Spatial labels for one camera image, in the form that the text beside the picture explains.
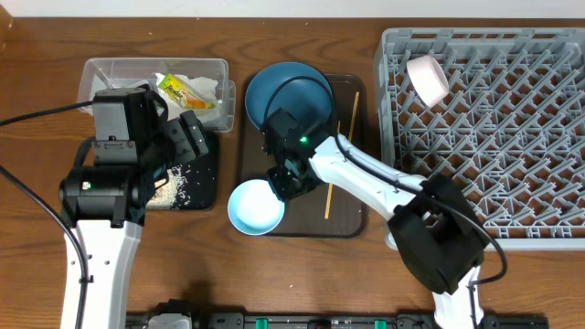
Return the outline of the light blue bowl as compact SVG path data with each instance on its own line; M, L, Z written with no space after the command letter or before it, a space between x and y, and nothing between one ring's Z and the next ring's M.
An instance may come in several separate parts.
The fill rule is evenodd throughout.
M238 185L228 202L231 224L241 233L259 236L275 229L284 216L285 203L265 179L251 179Z

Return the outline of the yellow green snack wrapper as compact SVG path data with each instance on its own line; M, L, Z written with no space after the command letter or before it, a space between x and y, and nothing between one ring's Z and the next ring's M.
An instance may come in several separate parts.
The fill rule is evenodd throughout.
M168 73L157 87L168 95L170 99L187 110L211 110L217 107L215 101L206 98L177 76Z

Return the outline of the white napkin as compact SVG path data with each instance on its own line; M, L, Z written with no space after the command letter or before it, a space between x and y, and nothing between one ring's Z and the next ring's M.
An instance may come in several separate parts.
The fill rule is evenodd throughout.
M187 109L182 108L180 105L178 105L172 99L170 99L167 94L165 94L162 90L160 90L157 87L157 83L160 82L165 75L162 73L155 73L156 87L158 90L158 94L165 100L165 102L167 104L168 119L169 120L177 118L184 111L193 111L195 113L195 115L197 116L197 118L202 123L211 122L211 121L216 120L220 117L221 104L216 96L216 87L218 86L218 82L216 80L212 80L212 79L205 78L205 77L198 77L198 78L190 79L188 76L185 76L185 75L180 75L180 74L173 74L173 75L177 76L179 79L186 82L188 85L190 85L193 89L195 89L197 92L201 93L206 98L210 98L213 101L215 101L217 104L217 107L215 109L203 110L203 111L201 111L201 110L187 110Z

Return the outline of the pink bowl with rice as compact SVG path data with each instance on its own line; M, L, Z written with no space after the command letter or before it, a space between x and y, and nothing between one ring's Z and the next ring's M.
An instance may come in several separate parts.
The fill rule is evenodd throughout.
M432 108L449 94L449 82L434 57L410 59L406 68L414 90L426 106Z

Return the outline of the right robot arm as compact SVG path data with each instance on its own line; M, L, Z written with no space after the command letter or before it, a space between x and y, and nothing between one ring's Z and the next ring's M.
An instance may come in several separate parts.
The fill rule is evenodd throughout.
M321 184L344 189L387 221L387 243L432 291L440 328L481 325L476 287L488 239L450 178L402 173L319 122L302 126L283 109L262 116L261 132L263 149L276 163L267 172L269 184L280 200Z

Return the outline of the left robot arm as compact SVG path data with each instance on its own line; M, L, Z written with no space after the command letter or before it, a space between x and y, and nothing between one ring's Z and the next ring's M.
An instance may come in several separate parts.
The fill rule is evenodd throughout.
M169 119L147 85L99 90L95 134L78 149L61 181L67 277L63 328L122 328L133 259L156 182L176 165L209 158L212 145L191 111Z

